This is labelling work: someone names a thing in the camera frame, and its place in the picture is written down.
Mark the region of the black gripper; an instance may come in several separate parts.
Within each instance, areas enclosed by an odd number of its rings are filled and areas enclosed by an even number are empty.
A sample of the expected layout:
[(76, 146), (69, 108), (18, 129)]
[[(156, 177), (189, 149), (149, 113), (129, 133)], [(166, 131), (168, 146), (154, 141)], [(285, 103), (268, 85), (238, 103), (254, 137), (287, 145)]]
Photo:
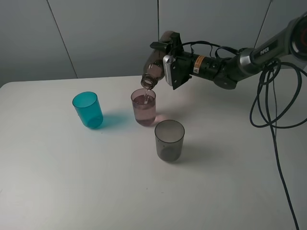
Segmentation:
[(170, 42), (152, 42), (150, 48), (158, 51), (170, 51), (170, 54), (179, 54), (174, 57), (174, 62), (172, 64), (172, 77), (174, 79), (190, 79), (195, 55), (194, 53), (183, 52), (179, 33), (173, 32), (170, 35), (170, 39)]

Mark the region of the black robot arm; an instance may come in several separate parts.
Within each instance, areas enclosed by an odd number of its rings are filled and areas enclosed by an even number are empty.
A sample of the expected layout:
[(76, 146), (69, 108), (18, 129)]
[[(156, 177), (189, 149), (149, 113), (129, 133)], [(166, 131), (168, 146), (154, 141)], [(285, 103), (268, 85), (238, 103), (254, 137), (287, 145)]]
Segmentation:
[(214, 57), (186, 52), (180, 34), (166, 31), (159, 41), (151, 43), (153, 49), (143, 68), (141, 85), (151, 90), (161, 79), (177, 89), (192, 76), (214, 82), (220, 88), (232, 90), (239, 81), (273, 70), (279, 73), (282, 66), (296, 69), (296, 65), (282, 62), (281, 57), (292, 55), (299, 61), (307, 60), (307, 15), (293, 19), (288, 26), (258, 48), (240, 50), (219, 46), (207, 41), (188, 42), (189, 46), (208, 45), (217, 50), (224, 49), (234, 57)]

